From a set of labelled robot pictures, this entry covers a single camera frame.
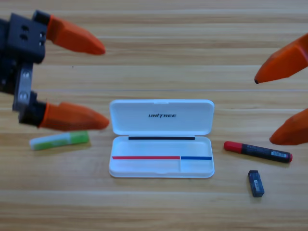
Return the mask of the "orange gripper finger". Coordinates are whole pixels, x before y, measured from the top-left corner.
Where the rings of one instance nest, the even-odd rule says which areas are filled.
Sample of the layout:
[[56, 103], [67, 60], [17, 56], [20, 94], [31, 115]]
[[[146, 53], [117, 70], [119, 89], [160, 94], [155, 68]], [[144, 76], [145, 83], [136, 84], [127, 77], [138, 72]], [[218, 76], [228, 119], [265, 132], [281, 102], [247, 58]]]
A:
[[276, 145], [300, 145], [308, 142], [308, 109], [299, 112], [281, 125], [270, 137]]
[[47, 26], [46, 38], [57, 46], [74, 52], [105, 54], [103, 43], [86, 29], [40, 10], [34, 12], [32, 19]]
[[308, 66], [308, 35], [305, 34], [273, 53], [255, 75], [255, 83], [288, 78]]
[[19, 104], [19, 123], [58, 131], [102, 130], [109, 119], [93, 109], [62, 102], [58, 105], [37, 100], [31, 92], [29, 103]]

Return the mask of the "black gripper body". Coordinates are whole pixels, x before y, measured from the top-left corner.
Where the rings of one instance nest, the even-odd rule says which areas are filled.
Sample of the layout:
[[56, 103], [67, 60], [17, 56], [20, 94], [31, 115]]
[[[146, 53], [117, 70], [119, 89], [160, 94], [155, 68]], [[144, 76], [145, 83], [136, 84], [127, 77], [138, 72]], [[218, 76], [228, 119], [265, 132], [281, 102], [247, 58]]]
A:
[[45, 57], [47, 26], [12, 13], [0, 21], [0, 91], [13, 95], [13, 110], [30, 103], [33, 65]]

